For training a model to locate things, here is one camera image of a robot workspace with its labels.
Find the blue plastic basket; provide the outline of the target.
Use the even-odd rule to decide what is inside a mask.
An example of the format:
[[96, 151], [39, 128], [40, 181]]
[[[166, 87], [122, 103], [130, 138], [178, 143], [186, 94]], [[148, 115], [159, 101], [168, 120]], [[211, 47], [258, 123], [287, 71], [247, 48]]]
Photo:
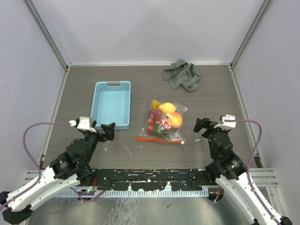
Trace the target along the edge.
[[96, 129], [102, 124], [115, 123], [116, 130], [130, 127], [131, 82], [109, 81], [95, 84], [91, 117], [97, 122]]

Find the clear zip top bag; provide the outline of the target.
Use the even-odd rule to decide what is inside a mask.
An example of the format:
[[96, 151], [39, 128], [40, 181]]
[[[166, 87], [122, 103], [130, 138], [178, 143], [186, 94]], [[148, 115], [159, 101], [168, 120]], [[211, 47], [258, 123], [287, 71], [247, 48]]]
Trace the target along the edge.
[[188, 108], [179, 103], [153, 100], [148, 108], [147, 120], [136, 140], [185, 144], [185, 137], [180, 130], [184, 122], [183, 115], [187, 111]]

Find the yellow apple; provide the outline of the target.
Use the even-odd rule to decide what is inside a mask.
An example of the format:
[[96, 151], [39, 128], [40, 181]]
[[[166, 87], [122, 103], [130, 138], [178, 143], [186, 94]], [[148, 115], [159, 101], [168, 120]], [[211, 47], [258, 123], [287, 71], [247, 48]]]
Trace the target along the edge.
[[176, 106], [169, 102], [161, 104], [158, 108], [163, 114], [172, 114], [176, 111]]

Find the purple grape bunch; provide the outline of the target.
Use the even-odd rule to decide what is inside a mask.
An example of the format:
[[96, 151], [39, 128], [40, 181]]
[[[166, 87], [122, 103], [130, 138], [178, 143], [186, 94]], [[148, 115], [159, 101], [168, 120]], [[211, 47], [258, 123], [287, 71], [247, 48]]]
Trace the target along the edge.
[[160, 109], [150, 109], [148, 111], [150, 120], [160, 121], [165, 115], [162, 113]]

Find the yellow banana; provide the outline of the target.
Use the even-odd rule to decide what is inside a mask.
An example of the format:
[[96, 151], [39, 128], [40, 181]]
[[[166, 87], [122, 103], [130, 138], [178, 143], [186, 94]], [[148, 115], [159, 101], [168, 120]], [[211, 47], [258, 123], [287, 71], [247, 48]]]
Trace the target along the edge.
[[158, 109], [160, 105], [161, 105], [161, 103], [157, 100], [153, 100], [150, 104], [151, 109], [154, 109], [154, 110]]

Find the red strawberry cluster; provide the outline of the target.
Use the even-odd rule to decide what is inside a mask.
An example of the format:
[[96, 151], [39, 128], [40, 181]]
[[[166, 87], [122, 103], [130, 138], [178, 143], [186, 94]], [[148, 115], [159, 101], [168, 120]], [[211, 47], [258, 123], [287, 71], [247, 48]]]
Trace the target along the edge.
[[148, 119], [148, 124], [149, 124], [147, 128], [148, 134], [152, 134], [154, 130], [157, 130], [158, 132], [170, 132], [172, 129], [169, 120], [165, 117], [161, 118], [160, 121], [154, 121]]

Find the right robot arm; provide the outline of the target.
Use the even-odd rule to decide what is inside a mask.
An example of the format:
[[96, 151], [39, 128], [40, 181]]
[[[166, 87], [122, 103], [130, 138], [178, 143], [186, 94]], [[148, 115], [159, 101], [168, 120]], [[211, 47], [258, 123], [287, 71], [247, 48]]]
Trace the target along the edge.
[[233, 151], [229, 132], [236, 127], [235, 116], [221, 116], [220, 122], [208, 118], [196, 120], [194, 132], [205, 129], [213, 162], [206, 166], [208, 183], [218, 184], [243, 211], [251, 225], [290, 225], [290, 218], [280, 215], [266, 200], [254, 183], [249, 164], [245, 164]]

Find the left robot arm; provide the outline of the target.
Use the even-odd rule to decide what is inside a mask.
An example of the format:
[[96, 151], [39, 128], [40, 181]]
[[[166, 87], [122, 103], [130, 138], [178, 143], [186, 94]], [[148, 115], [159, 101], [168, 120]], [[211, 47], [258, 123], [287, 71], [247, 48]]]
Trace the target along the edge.
[[66, 123], [75, 127], [83, 138], [74, 139], [66, 151], [58, 155], [38, 176], [16, 191], [0, 194], [0, 210], [4, 221], [18, 225], [33, 211], [59, 192], [78, 185], [88, 186], [94, 180], [90, 160], [99, 142], [114, 140], [115, 123], [102, 124], [100, 133], [96, 121], [81, 117]]

